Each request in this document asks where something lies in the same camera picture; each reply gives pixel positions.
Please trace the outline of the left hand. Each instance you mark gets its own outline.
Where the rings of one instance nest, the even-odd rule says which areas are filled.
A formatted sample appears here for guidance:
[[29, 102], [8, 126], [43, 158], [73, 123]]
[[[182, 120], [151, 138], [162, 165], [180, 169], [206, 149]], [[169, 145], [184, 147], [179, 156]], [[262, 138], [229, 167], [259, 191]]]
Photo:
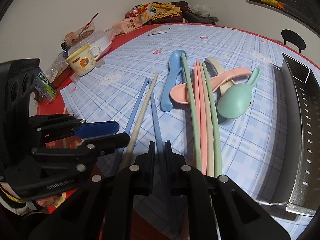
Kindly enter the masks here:
[[42, 207], [56, 207], [61, 199], [62, 194], [56, 194], [49, 197], [37, 199], [35, 200], [35, 202]]

